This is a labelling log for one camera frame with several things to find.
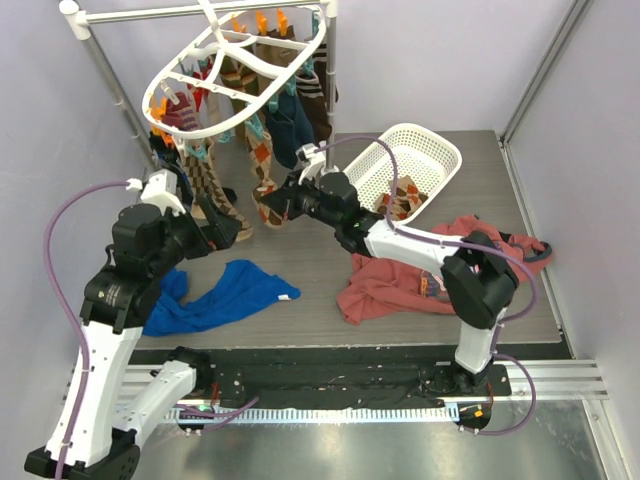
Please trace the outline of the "brown argyle sock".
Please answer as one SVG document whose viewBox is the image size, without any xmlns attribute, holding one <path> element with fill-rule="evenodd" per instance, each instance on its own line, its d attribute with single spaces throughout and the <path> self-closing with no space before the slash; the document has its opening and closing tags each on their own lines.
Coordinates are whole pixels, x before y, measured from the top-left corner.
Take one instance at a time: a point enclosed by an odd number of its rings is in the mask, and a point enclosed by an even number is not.
<svg viewBox="0 0 640 480">
<path fill-rule="evenodd" d="M 223 214 L 241 222 L 241 230 L 236 237 L 238 242 L 249 239 L 253 229 L 246 218 L 233 206 L 231 197 L 224 191 L 215 171 L 214 141 L 209 138 L 186 141 L 182 164 L 194 197 L 191 206 L 192 216 L 196 220 L 206 219 L 197 200 L 199 195 L 204 195 Z"/>
</svg>

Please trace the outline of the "orange argyle sock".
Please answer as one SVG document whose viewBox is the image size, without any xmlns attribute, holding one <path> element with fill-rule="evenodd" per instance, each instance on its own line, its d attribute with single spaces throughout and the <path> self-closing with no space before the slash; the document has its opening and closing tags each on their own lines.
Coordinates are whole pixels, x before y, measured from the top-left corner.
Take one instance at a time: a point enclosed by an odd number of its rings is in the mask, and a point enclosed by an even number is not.
<svg viewBox="0 0 640 480">
<path fill-rule="evenodd" d="M 374 212 L 385 215 L 390 199 L 390 193 L 382 193 L 374 203 Z M 397 180 L 395 197 L 391 206 L 390 217 L 394 221 L 407 220 L 423 206 L 429 196 L 422 192 L 409 175 Z"/>
<path fill-rule="evenodd" d="M 278 189 L 275 180 L 271 176 L 273 160 L 271 136 L 268 132 L 265 132 L 262 134 L 262 137 L 259 138 L 255 133 L 246 129 L 245 143 L 249 159 L 251 160 L 252 172 L 257 178 L 257 185 L 252 191 L 252 198 L 256 209 L 267 227 L 273 229 L 281 228 L 285 225 L 286 219 L 261 202 L 261 199 L 265 195 L 273 193 Z"/>
</svg>

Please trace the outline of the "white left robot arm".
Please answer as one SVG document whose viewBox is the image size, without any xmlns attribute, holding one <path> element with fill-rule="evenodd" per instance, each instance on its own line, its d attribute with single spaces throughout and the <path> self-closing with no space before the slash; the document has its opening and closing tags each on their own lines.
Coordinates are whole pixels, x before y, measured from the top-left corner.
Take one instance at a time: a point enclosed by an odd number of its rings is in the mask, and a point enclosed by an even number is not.
<svg viewBox="0 0 640 480">
<path fill-rule="evenodd" d="M 27 455 L 26 472 L 46 479 L 129 479 L 148 438 L 174 405 L 211 391 L 208 355 L 178 347 L 143 391 L 116 409 L 161 280 L 184 259 L 230 248 L 239 233 L 239 221 L 205 196 L 199 199 L 204 225 L 181 212 L 172 194 L 119 213 L 108 261 L 84 289 L 82 340 L 63 412 L 47 444 Z"/>
</svg>

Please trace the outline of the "black blue sport sock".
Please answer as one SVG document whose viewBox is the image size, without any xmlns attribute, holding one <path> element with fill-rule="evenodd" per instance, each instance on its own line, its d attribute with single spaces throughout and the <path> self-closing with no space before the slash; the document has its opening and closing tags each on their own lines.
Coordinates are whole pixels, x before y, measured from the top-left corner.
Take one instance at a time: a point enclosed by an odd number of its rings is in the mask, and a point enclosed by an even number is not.
<svg viewBox="0 0 640 480">
<path fill-rule="evenodd" d="M 191 207 L 194 197 L 188 178 L 181 166 L 178 150 L 175 147 L 167 146 L 162 137 L 153 132 L 149 133 L 149 144 L 159 165 L 177 176 L 177 196 L 186 207 Z"/>
</svg>

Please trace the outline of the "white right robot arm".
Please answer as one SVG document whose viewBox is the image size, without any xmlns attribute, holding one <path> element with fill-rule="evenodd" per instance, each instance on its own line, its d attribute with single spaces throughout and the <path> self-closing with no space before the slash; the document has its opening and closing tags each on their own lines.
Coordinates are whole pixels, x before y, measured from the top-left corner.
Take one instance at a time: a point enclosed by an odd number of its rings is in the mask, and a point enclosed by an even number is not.
<svg viewBox="0 0 640 480">
<path fill-rule="evenodd" d="M 474 231 L 457 237 L 402 230 L 382 214 L 364 208 L 343 173 L 329 173 L 314 182 L 295 171 L 260 202 L 288 220 L 307 215 L 330 226 L 350 253 L 438 273 L 461 322 L 451 382 L 465 395 L 486 385 L 497 324 L 519 286 L 506 256 L 486 234 Z"/>
</svg>

